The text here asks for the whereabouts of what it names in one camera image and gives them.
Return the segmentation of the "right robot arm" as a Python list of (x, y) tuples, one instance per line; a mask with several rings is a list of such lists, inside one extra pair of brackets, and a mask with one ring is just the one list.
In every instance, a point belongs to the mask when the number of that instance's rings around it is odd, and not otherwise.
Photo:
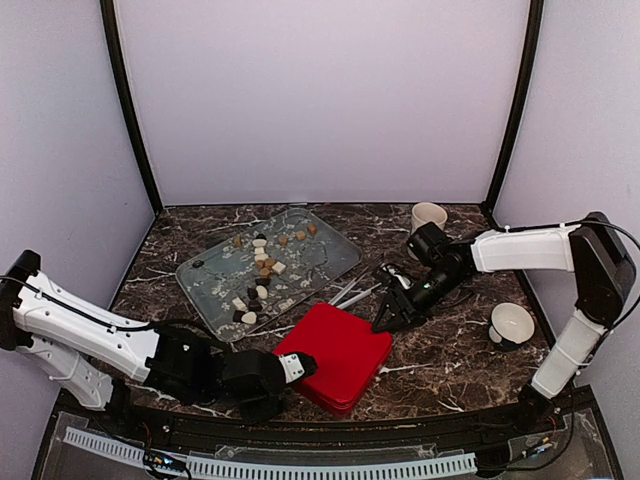
[(407, 247), (426, 267), (410, 284), (395, 275), (372, 323), (395, 333), (425, 323), (432, 309), (468, 278), (502, 271), (562, 271), (573, 277), (568, 320), (526, 386), (533, 395), (516, 405), (510, 424), (534, 432), (556, 397), (589, 363), (604, 339), (637, 307), (629, 296), (637, 268), (628, 244), (639, 242), (601, 211), (564, 223), (485, 229), (455, 239), (433, 223), (419, 227)]

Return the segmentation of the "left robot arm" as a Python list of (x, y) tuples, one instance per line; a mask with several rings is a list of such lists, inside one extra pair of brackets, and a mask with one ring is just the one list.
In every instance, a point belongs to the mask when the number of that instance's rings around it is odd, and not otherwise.
[(53, 282), (32, 250), (1, 277), (1, 346), (31, 356), (120, 436), (140, 429), (140, 412), (127, 385), (89, 358), (182, 405), (236, 407), (248, 423), (279, 415), (284, 392), (307, 373), (299, 353), (235, 352), (192, 321), (115, 315)]

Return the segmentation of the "red tin lid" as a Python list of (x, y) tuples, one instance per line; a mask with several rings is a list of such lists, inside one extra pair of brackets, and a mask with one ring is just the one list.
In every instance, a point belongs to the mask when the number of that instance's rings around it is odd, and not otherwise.
[(372, 384), (391, 350), (389, 333), (374, 333), (368, 321), (319, 303), (273, 353), (312, 356), (317, 371), (299, 382), (295, 390), (332, 416), (345, 418)]

